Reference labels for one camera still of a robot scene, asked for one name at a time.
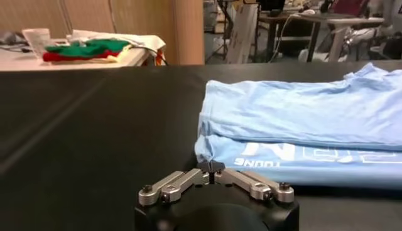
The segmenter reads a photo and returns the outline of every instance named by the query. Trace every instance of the bolt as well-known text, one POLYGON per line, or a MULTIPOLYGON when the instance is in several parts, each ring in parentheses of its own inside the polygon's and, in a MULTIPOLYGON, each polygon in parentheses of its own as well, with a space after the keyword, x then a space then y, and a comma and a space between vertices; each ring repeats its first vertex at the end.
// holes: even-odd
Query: bolt
POLYGON ((169 195, 167 195, 167 194, 162 194, 161 195, 161 201, 162 201, 162 203, 168 203, 169 202, 169 195))
POLYGON ((270 192, 266 192, 263 195, 263 200, 269 200, 271 198, 271 193, 270 192))
POLYGON ((143 192, 144 193, 149 193, 152 191, 152 185, 144 185, 143 186, 143 192))
POLYGON ((288 183, 281 182, 279 184, 279 190, 286 191, 286 190, 289 190, 289 188, 290 188, 290 185, 288 183))

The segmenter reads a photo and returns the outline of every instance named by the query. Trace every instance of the folded t-shirt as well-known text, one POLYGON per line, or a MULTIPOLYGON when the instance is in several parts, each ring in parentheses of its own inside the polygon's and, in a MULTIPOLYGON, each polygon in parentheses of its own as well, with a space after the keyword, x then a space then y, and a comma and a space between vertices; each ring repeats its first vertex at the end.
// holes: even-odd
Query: folded t-shirt
POLYGON ((402 189, 402 71, 332 83, 207 84, 198 161, 296 185, 402 189))
POLYGON ((240 141, 402 150, 402 70, 330 83, 209 81, 199 133, 240 141))

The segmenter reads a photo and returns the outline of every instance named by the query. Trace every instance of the black table surface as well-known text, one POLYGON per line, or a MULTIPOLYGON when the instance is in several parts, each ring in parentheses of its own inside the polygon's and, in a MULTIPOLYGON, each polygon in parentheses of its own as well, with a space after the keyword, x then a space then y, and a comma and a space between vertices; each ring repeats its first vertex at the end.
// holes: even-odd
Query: black table surface
MULTIPOLYGON (((46 114, 49 117, 41 127, 58 121, 46 136, 27 146, 37 135, 26 135, 18 143, 25 147, 23 151, 18 147, 8 150, 10 156, 23 154, 1 176, 0 230, 133 230, 133 206, 141 186, 172 171, 194 167, 198 113, 208 80, 327 82, 340 80, 364 64, 0 73, 0 119, 16 128, 0 131, 1 144, 63 101, 62 95, 75 95, 63 101, 74 107, 60 107, 60 111, 70 110, 69 114, 61 119, 55 119, 63 114, 59 110, 52 116, 46 114)), ((387 70, 402 68, 402 62, 376 65, 387 70)), ((296 194, 301 230, 402 227, 398 191, 297 187, 296 194)))

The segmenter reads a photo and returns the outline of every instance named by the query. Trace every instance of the folded cloth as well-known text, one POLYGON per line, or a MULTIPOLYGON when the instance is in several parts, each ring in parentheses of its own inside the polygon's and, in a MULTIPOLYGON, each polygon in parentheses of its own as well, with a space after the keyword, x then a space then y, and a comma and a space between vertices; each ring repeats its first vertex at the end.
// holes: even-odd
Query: folded cloth
POLYGON ((95 31, 73 30, 71 39, 79 39, 83 42, 87 40, 122 40, 127 41, 137 48, 147 48, 155 52, 151 52, 152 56, 158 56, 158 50, 164 51, 166 43, 155 35, 130 35, 130 34, 114 34, 101 33, 95 31))
POLYGON ((402 150, 402 70, 366 65, 330 83, 209 81, 199 133, 259 142, 402 150))
POLYGON ((198 161, 298 185, 402 188, 402 71, 332 83, 207 84, 198 161))
POLYGON ((73 42, 70 46, 48 46, 47 52, 58 53, 61 56, 93 58, 106 51, 120 52, 129 43, 121 40, 89 40, 85 46, 73 42))
POLYGON ((63 56, 59 53, 46 52, 43 54, 42 59, 45 62, 60 62, 60 61, 76 61, 76 60, 91 60, 93 58, 107 58, 108 56, 117 57, 120 52, 111 52, 109 50, 104 53, 90 56, 90 57, 82 57, 82 56, 63 56))

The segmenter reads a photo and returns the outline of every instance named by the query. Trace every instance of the cable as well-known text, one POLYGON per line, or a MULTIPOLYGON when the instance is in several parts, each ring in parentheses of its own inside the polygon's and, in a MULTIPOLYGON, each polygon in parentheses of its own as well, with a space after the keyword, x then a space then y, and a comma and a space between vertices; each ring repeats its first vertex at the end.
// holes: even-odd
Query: cable
POLYGON ((208 63, 209 60, 210 60, 215 54, 217 54, 218 51, 219 51, 222 47, 224 47, 224 44, 222 44, 218 49, 216 49, 214 52, 212 52, 212 54, 205 60, 205 64, 208 63))
POLYGON ((5 51, 10 51, 10 52, 15 52, 15 53, 29 53, 29 52, 31 52, 30 49, 24 48, 24 46, 26 46, 26 45, 17 46, 17 47, 7 47, 7 48, 0 46, 0 49, 5 50, 5 51))
POLYGON ((153 53, 156 54, 156 57, 159 57, 163 61, 163 63, 165 63, 166 66, 169 65, 169 63, 162 56, 159 56, 157 51, 152 50, 151 48, 148 48, 148 47, 145 47, 145 46, 132 46, 130 49, 133 49, 133 48, 142 48, 144 50, 152 51, 153 53))
POLYGON ((275 56, 278 54, 278 50, 279 50, 279 47, 281 45, 281 41, 282 41, 282 37, 283 37, 283 32, 285 31, 286 26, 288 25, 288 23, 291 21, 292 18, 296 18, 297 16, 298 16, 298 14, 291 14, 286 19, 286 21, 285 21, 285 23, 284 23, 284 25, 282 27, 282 30, 281 30, 281 36, 279 37, 278 43, 276 44, 276 48, 275 48, 275 51, 273 53, 273 56, 271 57, 270 61, 268 61, 268 63, 271 63, 274 60, 275 56))

